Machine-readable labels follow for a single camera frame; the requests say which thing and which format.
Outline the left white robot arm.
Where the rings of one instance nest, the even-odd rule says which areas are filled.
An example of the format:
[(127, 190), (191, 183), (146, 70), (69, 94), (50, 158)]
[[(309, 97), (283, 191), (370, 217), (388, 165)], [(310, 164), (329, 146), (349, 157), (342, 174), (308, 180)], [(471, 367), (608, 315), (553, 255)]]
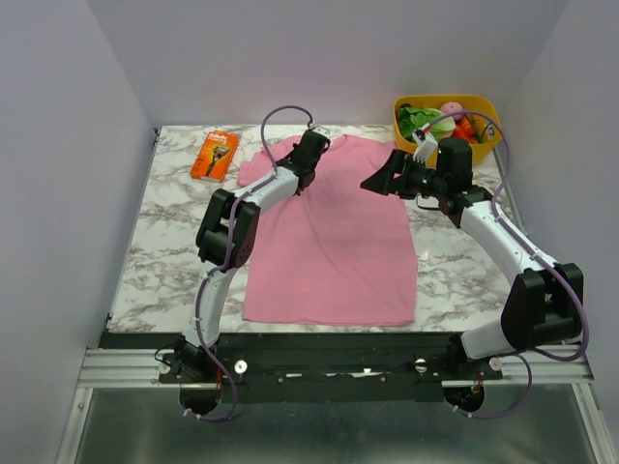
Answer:
[(221, 315), (233, 277), (252, 254), (260, 215), (312, 183), (330, 144), (328, 136), (308, 129), (280, 160), (265, 146), (271, 162), (265, 175), (234, 191), (220, 188), (213, 193), (195, 238), (201, 279), (191, 327), (174, 343), (177, 365), (171, 373), (176, 378), (188, 375), (202, 382), (213, 374), (215, 366), (221, 369), (212, 347), (221, 335)]

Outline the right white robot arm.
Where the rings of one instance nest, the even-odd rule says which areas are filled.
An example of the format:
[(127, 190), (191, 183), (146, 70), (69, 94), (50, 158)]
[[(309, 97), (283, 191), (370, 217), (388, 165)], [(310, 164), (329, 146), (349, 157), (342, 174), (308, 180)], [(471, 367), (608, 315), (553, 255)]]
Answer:
[(484, 249), (511, 284), (498, 320), (451, 338), (444, 359), (452, 376), (469, 377), (482, 359), (588, 340), (582, 271), (534, 246), (489, 191), (474, 184), (472, 149), (465, 140), (427, 139), (414, 154), (394, 150), (361, 187), (401, 199), (437, 199), (439, 211)]

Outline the pink t-shirt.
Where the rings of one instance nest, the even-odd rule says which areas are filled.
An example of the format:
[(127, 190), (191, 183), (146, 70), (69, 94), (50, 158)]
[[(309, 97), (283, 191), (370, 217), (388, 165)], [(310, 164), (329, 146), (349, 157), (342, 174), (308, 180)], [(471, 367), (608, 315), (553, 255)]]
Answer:
[(413, 322), (418, 256), (402, 200), (360, 184), (394, 148), (344, 134), (300, 195), (261, 214), (243, 317), (258, 323), (399, 326)]

